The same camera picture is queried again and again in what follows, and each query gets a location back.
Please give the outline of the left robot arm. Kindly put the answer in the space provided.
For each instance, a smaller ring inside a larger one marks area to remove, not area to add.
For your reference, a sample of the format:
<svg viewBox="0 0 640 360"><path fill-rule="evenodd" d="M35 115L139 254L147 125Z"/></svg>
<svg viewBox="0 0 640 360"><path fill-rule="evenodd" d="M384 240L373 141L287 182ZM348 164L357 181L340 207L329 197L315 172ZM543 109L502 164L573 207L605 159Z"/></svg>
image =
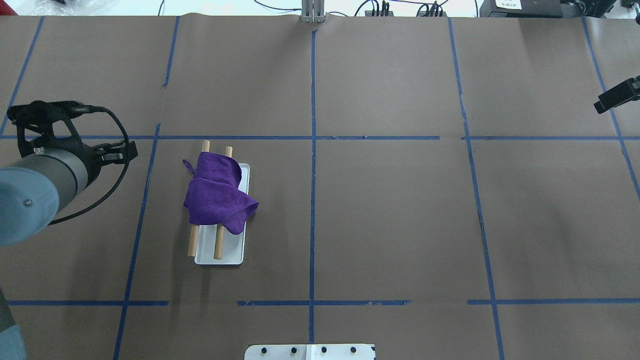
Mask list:
<svg viewBox="0 0 640 360"><path fill-rule="evenodd" d="M30 149L0 174L0 241L13 246L40 233L59 212L89 187L109 165L122 171L114 193L138 155L134 141L89 146L41 146Z"/></svg>

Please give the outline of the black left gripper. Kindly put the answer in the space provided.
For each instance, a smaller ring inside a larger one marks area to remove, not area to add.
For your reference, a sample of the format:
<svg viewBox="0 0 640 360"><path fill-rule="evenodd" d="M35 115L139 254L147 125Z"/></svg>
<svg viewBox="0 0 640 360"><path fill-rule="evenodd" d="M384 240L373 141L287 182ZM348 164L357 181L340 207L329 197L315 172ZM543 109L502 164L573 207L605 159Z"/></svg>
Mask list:
<svg viewBox="0 0 640 360"><path fill-rule="evenodd" d="M77 158L70 166L77 188L87 188L98 178L103 167L123 166L112 187L118 188L130 166L138 157L137 144L134 141L121 140L114 143L101 143L90 146L81 139L70 140L70 153Z"/></svg>

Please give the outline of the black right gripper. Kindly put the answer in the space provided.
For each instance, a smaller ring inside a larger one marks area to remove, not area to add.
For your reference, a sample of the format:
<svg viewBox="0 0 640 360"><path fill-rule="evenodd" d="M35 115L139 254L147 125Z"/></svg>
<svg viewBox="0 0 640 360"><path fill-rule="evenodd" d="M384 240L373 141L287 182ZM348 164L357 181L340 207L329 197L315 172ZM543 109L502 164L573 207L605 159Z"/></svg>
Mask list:
<svg viewBox="0 0 640 360"><path fill-rule="evenodd" d="M598 100L593 106L598 114L603 114L615 107L619 107L630 101L638 101L639 99L640 76L635 76L604 91L598 96Z"/></svg>

